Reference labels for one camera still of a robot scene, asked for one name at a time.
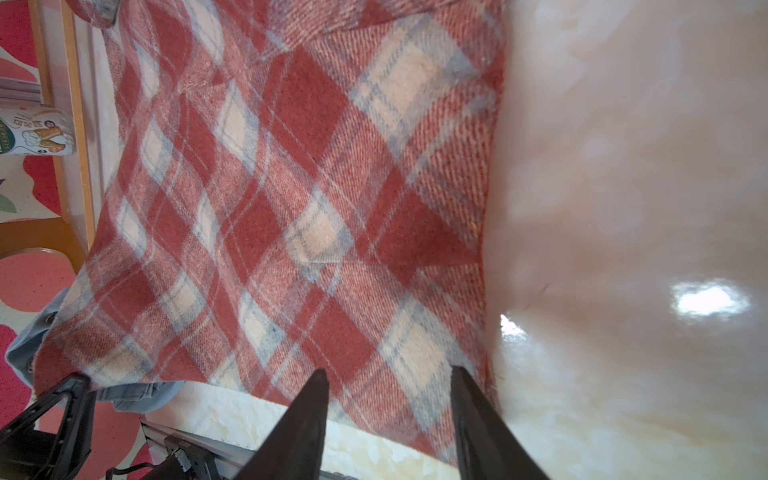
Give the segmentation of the red plaid skirt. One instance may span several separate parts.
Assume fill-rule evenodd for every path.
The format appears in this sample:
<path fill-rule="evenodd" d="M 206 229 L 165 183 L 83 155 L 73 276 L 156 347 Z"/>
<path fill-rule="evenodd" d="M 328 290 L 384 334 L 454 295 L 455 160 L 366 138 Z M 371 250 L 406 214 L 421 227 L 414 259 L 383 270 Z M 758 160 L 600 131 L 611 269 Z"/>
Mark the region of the red plaid skirt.
<path fill-rule="evenodd" d="M 490 390 L 481 243 L 499 1 L 74 1 L 121 160 L 33 362 L 43 392 L 204 382 L 456 460 L 453 366 Z"/>

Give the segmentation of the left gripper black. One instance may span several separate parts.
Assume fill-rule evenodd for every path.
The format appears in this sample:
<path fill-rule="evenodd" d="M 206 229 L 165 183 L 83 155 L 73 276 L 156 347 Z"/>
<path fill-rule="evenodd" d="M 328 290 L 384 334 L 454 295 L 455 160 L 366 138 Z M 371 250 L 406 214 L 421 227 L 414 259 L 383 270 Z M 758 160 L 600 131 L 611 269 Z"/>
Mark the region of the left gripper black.
<path fill-rule="evenodd" d="M 96 395 L 67 377 L 1 428 L 3 479 L 73 479 L 91 453 Z"/>

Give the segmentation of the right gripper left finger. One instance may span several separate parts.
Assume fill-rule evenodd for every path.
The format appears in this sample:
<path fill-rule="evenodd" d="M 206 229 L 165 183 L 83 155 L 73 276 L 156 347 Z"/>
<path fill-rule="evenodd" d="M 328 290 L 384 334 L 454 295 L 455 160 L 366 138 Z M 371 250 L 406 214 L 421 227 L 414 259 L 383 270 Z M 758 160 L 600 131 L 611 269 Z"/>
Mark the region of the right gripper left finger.
<path fill-rule="evenodd" d="M 318 480 L 328 406 L 329 381 L 318 369 L 235 479 Z"/>

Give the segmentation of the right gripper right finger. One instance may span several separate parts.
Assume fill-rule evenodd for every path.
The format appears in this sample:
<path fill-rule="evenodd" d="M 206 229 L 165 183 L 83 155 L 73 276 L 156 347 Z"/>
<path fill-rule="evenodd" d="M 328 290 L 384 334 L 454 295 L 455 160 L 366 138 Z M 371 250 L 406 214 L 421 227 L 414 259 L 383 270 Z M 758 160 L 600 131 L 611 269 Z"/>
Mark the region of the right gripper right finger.
<path fill-rule="evenodd" d="M 462 479 L 548 478 L 463 367 L 452 368 L 450 400 Z"/>

